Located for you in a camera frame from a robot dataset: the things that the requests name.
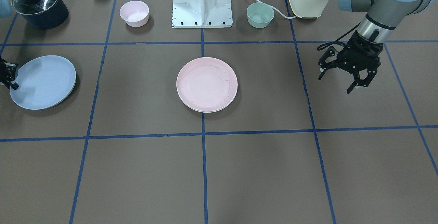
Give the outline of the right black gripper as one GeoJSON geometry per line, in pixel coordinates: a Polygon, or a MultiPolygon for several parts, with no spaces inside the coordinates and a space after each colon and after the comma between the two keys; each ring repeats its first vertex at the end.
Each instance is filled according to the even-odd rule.
{"type": "Polygon", "coordinates": [[[17,78],[17,64],[8,63],[0,57],[0,83],[8,89],[17,90],[19,85],[15,82],[17,78]]]}

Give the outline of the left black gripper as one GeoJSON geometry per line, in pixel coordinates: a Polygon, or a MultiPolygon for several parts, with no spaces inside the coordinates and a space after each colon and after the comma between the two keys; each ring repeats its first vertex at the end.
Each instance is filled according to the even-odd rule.
{"type": "Polygon", "coordinates": [[[347,88],[350,94],[353,89],[361,86],[368,87],[377,74],[381,65],[379,55],[383,50],[382,43],[375,43],[354,32],[347,43],[335,40],[323,43],[318,50],[326,49],[319,59],[321,80],[329,69],[339,68],[353,75],[354,81],[347,88]],[[367,71],[365,79],[360,79],[360,71],[367,71]]]}

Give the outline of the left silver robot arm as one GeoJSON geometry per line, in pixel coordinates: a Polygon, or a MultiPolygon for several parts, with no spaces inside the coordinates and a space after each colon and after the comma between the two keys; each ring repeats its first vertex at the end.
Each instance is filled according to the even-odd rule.
{"type": "Polygon", "coordinates": [[[337,0],[342,11],[364,12],[365,17],[352,28],[346,43],[340,39],[318,46],[325,49],[318,61],[319,80],[330,69],[341,69],[353,76],[346,90],[368,87],[381,65],[383,44],[402,20],[428,9],[435,0],[337,0]]]}

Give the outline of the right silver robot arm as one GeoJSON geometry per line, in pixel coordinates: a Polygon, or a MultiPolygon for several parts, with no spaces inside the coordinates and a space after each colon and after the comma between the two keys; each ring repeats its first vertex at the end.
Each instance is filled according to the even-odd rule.
{"type": "MultiPolygon", "coordinates": [[[[12,7],[8,0],[0,0],[0,17],[5,18],[12,14],[12,7]]],[[[17,90],[19,84],[16,83],[18,76],[18,64],[8,63],[0,57],[0,83],[6,88],[17,90]]]]}

